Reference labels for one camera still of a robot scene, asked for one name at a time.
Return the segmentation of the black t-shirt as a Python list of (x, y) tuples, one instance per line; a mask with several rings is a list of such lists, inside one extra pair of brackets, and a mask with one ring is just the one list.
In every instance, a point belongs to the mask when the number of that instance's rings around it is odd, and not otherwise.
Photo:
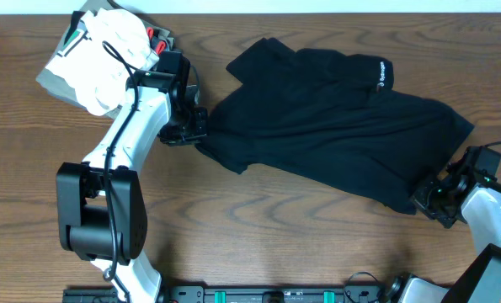
[(417, 183), (472, 132), (450, 106), (394, 90), (386, 58), (261, 39), (227, 65), (239, 81), (197, 149), (243, 173), (263, 164), (407, 215)]

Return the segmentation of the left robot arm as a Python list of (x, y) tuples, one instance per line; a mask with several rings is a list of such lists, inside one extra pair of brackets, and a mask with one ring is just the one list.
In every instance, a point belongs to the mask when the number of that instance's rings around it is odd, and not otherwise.
[(179, 51), (164, 50), (151, 69), (130, 72), (124, 105), (103, 140), (80, 162), (56, 174), (60, 244), (101, 270), (110, 288), (64, 290), (65, 302), (167, 302), (162, 275), (144, 245), (147, 211), (139, 174), (154, 141), (167, 146), (200, 142), (207, 111), (194, 71)]

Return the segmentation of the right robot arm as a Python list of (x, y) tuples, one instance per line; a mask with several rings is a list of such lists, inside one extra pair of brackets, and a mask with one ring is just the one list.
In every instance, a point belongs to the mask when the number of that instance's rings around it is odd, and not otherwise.
[(410, 197), (420, 212), (445, 228), (465, 223), (477, 258), (449, 288), (410, 274), (396, 278), (381, 301), (501, 301), (501, 183), (496, 177), (501, 154), (495, 146), (469, 146), (447, 166), (444, 178), (426, 176)]

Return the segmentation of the red and grey folded garment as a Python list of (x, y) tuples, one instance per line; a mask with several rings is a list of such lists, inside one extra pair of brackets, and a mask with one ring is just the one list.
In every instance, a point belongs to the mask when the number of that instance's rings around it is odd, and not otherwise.
[(160, 56), (164, 51), (182, 52), (176, 45), (175, 39), (167, 29), (146, 27), (151, 49)]

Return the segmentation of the olive folded garment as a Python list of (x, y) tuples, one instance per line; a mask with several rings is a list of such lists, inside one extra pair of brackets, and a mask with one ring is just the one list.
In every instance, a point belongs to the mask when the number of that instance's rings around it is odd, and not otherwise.
[[(54, 58), (54, 56), (56, 55), (56, 53), (58, 51), (60, 51), (60, 50), (63, 49), (64, 44), (71, 37), (71, 33), (77, 28), (77, 22), (78, 22), (78, 20), (85, 14), (85, 12), (91, 11), (93, 13), (97, 13), (98, 10), (101, 9), (101, 8), (103, 8), (105, 10), (124, 9), (124, 10), (132, 13), (130, 10), (122, 8), (119, 4), (117, 4), (114, 1), (107, 1), (107, 0), (94, 1), (94, 0), (89, 0), (89, 1), (85, 2), (80, 9), (78, 9), (77, 11), (75, 11), (75, 12), (72, 13), (71, 23), (68, 25), (66, 32), (61, 37), (61, 40), (58, 43), (58, 45), (56, 47), (56, 50), (52, 54), (50, 60)], [(145, 27), (163, 28), (163, 27), (160, 27), (160, 26), (154, 24), (152, 21), (150, 21), (150, 20), (148, 20), (146, 18), (140, 17), (140, 16), (138, 16), (135, 13), (133, 13), (133, 14), (135, 16), (137, 16), (142, 21), (142, 23), (144, 23)], [(55, 98), (58, 98), (58, 99), (66, 102), (68, 104), (76, 106), (78, 108), (87, 110), (85, 107), (83, 107), (82, 105), (80, 105), (77, 102), (76, 94), (75, 94), (74, 89), (70, 88), (67, 85), (67, 83), (65, 82), (64, 79), (62, 79), (62, 78), (54, 75), (52, 72), (48, 71), (47, 68), (46, 68), (47, 64), (42, 69), (42, 71), (40, 72), (40, 74), (37, 76), (36, 82), (39, 85), (41, 85), (41, 87), (44, 88), (46, 90), (46, 92), (48, 92), (49, 95), (51, 95), (51, 96), (53, 96)], [(118, 114), (118, 111), (119, 111), (121, 105), (123, 105), (123, 104), (118, 105), (115, 109), (113, 109), (113, 110), (109, 111), (107, 114), (104, 114), (104, 115), (101, 115), (101, 116), (108, 116), (110, 118), (114, 118)]]

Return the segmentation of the white folded garment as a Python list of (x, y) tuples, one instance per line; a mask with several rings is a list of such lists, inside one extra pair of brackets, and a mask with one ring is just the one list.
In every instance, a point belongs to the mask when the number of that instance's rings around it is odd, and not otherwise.
[(131, 72), (148, 70), (158, 62), (146, 27), (137, 16), (124, 9), (101, 8), (97, 13), (85, 12), (63, 49), (46, 66), (74, 89), (80, 105), (97, 116), (127, 101), (130, 73), (103, 48), (105, 41), (120, 53)]

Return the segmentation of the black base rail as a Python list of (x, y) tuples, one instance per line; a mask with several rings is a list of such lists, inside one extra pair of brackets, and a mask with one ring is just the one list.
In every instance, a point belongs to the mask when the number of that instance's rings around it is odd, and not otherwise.
[(177, 303), (344, 303), (396, 302), (399, 290), (376, 284), (352, 284), (324, 288), (211, 288), (198, 285), (132, 285), (103, 288), (71, 288), (63, 302), (177, 302)]

